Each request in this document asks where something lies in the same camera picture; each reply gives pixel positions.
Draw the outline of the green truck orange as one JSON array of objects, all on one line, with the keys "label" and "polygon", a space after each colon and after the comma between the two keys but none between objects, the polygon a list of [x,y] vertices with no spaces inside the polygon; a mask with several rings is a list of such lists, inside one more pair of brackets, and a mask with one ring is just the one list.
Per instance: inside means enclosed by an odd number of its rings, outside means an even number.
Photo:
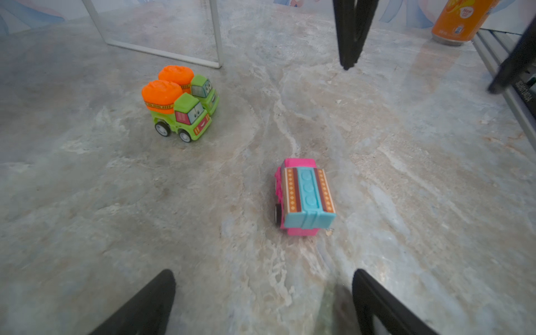
[{"label": "green truck orange", "polygon": [[166,66],[159,73],[160,80],[178,84],[185,93],[197,98],[212,116],[219,105],[220,97],[211,81],[203,75],[196,75],[185,66]]},{"label": "green truck orange", "polygon": [[141,94],[154,128],[163,137],[175,133],[183,142],[190,143],[198,140],[212,124],[212,118],[199,99],[174,82],[151,81],[142,88]]}]

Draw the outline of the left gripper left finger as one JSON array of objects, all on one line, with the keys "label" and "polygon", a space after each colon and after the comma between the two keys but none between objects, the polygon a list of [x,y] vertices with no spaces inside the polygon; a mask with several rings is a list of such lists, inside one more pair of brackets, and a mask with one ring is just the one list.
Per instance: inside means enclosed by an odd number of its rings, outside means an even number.
[{"label": "left gripper left finger", "polygon": [[164,269],[92,334],[165,334],[176,293],[176,280]]}]

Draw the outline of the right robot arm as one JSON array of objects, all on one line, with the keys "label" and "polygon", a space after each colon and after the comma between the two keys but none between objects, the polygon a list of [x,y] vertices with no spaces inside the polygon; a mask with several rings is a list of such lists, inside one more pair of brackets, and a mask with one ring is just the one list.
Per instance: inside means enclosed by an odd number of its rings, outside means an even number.
[{"label": "right robot arm", "polygon": [[[334,1],[339,60],[344,70],[354,67],[378,7],[377,1]],[[488,87],[491,94],[500,94],[513,84],[535,61],[535,20],[532,20],[508,58],[498,68]]]}]

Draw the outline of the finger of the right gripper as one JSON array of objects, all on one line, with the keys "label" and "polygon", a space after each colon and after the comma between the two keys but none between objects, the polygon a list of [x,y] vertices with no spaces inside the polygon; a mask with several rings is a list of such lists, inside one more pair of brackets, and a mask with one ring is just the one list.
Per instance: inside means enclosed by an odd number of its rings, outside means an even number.
[{"label": "finger of the right gripper", "polygon": [[345,71],[354,66],[355,1],[334,0],[334,16],[339,49],[339,60]]},{"label": "finger of the right gripper", "polygon": [[367,40],[367,36],[375,16],[376,9],[378,8],[378,3],[378,0],[357,0],[355,2],[352,47],[353,64],[357,64],[360,58],[364,48],[364,43]]}]

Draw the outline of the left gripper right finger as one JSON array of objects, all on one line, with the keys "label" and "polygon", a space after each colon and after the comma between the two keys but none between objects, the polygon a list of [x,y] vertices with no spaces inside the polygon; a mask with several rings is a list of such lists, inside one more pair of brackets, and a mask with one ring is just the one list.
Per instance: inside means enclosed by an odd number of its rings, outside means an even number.
[{"label": "left gripper right finger", "polygon": [[362,334],[435,334],[364,269],[352,282],[353,303]]}]

